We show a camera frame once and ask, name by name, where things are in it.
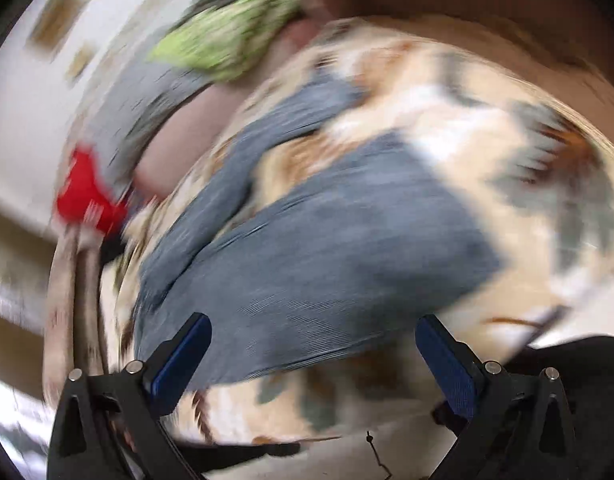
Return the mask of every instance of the silver bolt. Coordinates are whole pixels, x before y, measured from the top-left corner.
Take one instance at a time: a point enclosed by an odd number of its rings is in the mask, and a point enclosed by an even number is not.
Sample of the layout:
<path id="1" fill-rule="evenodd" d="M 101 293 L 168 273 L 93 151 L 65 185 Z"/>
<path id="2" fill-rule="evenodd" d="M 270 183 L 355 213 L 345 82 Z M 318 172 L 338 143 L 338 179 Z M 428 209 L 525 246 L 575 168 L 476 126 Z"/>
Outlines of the silver bolt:
<path id="1" fill-rule="evenodd" d="M 500 366 L 500 363 L 495 361 L 487 361 L 485 363 L 485 370 L 492 375 L 498 375 L 501 371 L 503 371 L 503 367 Z"/>
<path id="2" fill-rule="evenodd" d="M 127 366 L 125 367 L 125 370 L 127 370 L 127 372 L 130 374 L 137 374 L 142 369 L 143 369 L 142 361 L 132 361 L 128 363 Z"/>
<path id="3" fill-rule="evenodd" d="M 74 370 L 69 372 L 69 375 L 67 376 L 67 378 L 70 381 L 77 381 L 81 377 L 82 377 L 82 370 L 80 368 L 74 368 Z"/>
<path id="4" fill-rule="evenodd" d="M 545 375 L 549 381 L 555 381 L 560 377 L 560 372 L 550 366 L 549 368 L 545 368 Z"/>

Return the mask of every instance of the green cloth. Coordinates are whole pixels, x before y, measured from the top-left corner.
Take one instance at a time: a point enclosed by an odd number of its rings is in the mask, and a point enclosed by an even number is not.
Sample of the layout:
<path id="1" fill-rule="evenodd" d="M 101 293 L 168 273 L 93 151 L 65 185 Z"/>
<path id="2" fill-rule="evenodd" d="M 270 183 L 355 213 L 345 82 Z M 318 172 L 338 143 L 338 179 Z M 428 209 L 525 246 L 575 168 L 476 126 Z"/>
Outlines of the green cloth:
<path id="1" fill-rule="evenodd" d="M 300 0 L 236 0 L 203 10 L 172 30 L 150 58 L 231 81 L 256 65 Z"/>

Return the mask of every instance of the gray garment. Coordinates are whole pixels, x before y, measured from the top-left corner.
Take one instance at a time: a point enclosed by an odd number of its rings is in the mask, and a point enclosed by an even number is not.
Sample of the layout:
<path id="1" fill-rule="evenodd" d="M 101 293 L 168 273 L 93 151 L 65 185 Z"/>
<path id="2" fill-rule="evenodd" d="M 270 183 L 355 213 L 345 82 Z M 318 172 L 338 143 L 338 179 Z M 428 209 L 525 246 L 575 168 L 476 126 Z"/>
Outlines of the gray garment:
<path id="1" fill-rule="evenodd" d="M 147 60 L 165 34 L 162 29 L 145 40 L 88 126 L 98 176 L 116 201 L 123 198 L 136 164 L 163 123 L 211 83 L 198 70 Z"/>
<path id="2" fill-rule="evenodd" d="M 251 173 L 267 150 L 319 129 L 362 95 L 351 83 L 317 69 L 305 86 L 264 117 L 248 124 L 236 137 L 223 167 L 143 263 L 136 301 L 138 313 L 159 306 L 198 252 L 240 210 L 249 193 Z M 137 329 L 141 329 L 139 319 Z"/>
<path id="3" fill-rule="evenodd" d="M 390 132 L 200 251 L 140 311 L 136 352 L 149 357 L 204 312 L 213 339 L 189 389 L 303 367 L 412 331 L 500 266 L 467 209 Z"/>

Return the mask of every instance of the black wire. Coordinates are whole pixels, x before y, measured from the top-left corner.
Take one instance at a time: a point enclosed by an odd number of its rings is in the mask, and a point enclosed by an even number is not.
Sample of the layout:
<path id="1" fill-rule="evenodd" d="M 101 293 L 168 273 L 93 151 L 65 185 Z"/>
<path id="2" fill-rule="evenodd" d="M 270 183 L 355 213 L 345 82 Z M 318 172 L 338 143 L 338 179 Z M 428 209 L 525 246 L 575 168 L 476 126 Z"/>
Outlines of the black wire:
<path id="1" fill-rule="evenodd" d="M 391 471 L 389 471 L 389 468 L 381 462 L 381 458 L 378 456 L 378 452 L 376 451 L 376 448 L 373 447 L 372 440 L 373 440 L 373 436 L 371 436 L 369 434 L 369 431 L 367 431 L 366 441 L 369 442 L 369 445 L 372 447 L 373 455 L 376 457 L 376 462 L 378 463 L 378 466 L 382 467 L 387 472 L 387 478 L 385 478 L 385 480 L 389 480 L 393 475 L 391 474 Z"/>

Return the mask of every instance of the blue gripper pad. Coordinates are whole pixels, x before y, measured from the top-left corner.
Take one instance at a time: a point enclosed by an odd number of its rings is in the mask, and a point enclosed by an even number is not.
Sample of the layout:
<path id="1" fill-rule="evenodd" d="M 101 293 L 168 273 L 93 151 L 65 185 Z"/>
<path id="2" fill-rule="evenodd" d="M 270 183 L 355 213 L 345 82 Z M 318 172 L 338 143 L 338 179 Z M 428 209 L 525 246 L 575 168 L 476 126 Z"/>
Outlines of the blue gripper pad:
<path id="1" fill-rule="evenodd" d="M 482 367 L 482 363 L 433 315 L 423 316 L 418 321 L 416 345 L 453 413 L 471 420 L 484 383 L 478 366 Z"/>
<path id="2" fill-rule="evenodd" d="M 164 341 L 146 362 L 143 386 L 155 416 L 171 413 L 212 341 L 205 314 L 192 314 L 178 333 Z"/>

